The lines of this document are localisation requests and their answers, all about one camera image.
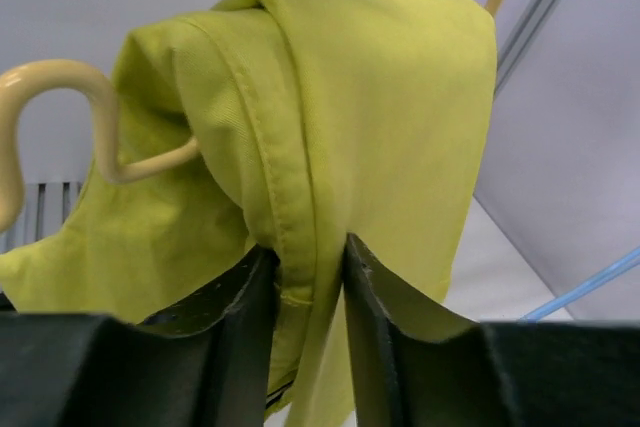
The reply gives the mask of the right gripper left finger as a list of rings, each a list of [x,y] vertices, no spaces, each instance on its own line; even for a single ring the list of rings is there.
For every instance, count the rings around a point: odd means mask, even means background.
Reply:
[[[1,315],[5,426],[260,426],[276,255],[230,270],[139,325],[106,315]]]

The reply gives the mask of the cream plastic hanger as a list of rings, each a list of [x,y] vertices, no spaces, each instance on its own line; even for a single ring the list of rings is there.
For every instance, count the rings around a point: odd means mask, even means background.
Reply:
[[[1,225],[22,210],[17,125],[32,98],[74,90],[94,159],[64,229],[176,239],[250,230],[391,236],[462,229],[489,119],[489,11],[472,0],[222,0],[133,31],[112,78],[72,60],[1,79]]]

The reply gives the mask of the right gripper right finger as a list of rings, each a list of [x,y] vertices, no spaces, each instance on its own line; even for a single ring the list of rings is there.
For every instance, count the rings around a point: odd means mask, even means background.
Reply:
[[[635,323],[475,322],[385,267],[342,257],[361,426],[635,426]]]

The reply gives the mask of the yellow-green trousers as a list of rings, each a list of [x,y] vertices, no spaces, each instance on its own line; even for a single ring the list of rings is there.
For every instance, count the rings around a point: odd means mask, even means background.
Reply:
[[[2,288],[23,312],[140,322],[272,249],[269,391],[290,426],[340,426],[345,238],[445,298],[496,61],[474,0],[222,0],[138,27],[112,73],[120,156],[195,138],[198,157],[125,185],[91,168],[56,234],[2,256]]]

